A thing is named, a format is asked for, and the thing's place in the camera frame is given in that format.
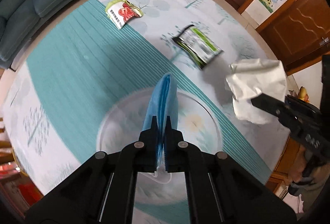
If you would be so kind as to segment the white paper tissue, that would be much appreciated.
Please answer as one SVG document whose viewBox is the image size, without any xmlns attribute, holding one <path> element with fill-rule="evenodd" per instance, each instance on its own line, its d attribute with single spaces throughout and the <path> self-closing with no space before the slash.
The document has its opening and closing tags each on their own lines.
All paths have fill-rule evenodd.
<svg viewBox="0 0 330 224">
<path fill-rule="evenodd" d="M 271 123 L 275 117 L 251 103 L 260 94 L 284 101 L 288 92 L 286 73 L 278 60 L 243 59 L 230 65 L 226 82 L 233 95 L 233 109 L 241 121 L 254 124 Z"/>
</svg>

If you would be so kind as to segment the green black snack wrapper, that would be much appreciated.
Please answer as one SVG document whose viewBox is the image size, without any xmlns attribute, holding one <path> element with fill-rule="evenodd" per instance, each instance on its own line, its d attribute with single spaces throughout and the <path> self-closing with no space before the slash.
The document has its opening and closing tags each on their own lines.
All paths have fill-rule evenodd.
<svg viewBox="0 0 330 224">
<path fill-rule="evenodd" d="M 183 49 L 201 70 L 223 53 L 219 46 L 193 24 L 172 37 L 172 41 Z"/>
</svg>

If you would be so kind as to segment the blue face mask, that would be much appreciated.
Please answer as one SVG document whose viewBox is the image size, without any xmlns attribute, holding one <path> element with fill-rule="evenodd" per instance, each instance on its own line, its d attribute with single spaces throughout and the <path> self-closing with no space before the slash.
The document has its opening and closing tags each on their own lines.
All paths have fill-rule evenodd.
<svg viewBox="0 0 330 224">
<path fill-rule="evenodd" d="M 155 137 L 158 140 L 156 143 L 156 165 L 158 167 L 162 160 L 167 117 L 170 117 L 172 128 L 177 129 L 178 123 L 177 80 L 171 73 L 164 74 L 156 84 L 149 100 L 142 131 L 151 129 L 153 117 L 156 117 L 157 120 Z"/>
</svg>

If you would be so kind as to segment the red green snack wrapper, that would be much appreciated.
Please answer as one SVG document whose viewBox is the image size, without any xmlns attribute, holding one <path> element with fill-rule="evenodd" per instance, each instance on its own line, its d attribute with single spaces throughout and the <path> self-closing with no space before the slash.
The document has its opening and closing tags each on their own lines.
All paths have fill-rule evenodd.
<svg viewBox="0 0 330 224">
<path fill-rule="evenodd" d="M 121 29 L 132 18 L 141 18 L 144 14 L 128 0 L 112 0 L 105 8 L 108 18 L 114 23 L 117 29 Z"/>
</svg>

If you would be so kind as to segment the teal patterned tablecloth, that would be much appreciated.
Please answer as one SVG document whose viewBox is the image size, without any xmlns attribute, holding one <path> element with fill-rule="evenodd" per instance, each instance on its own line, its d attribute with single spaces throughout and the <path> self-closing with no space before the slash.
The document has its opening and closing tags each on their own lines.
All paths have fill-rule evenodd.
<svg viewBox="0 0 330 224">
<path fill-rule="evenodd" d="M 226 84 L 230 64 L 266 53 L 213 0 L 128 0 L 143 12 L 121 29 L 89 0 L 34 48 L 3 104 L 20 166 L 47 194 L 96 151 L 136 141 L 151 93 L 165 73 L 178 86 L 178 129 L 202 151 L 227 152 L 261 183 L 279 160 L 288 131 L 277 120 L 239 120 Z M 223 53 L 202 70 L 172 37 L 197 26 Z"/>
</svg>

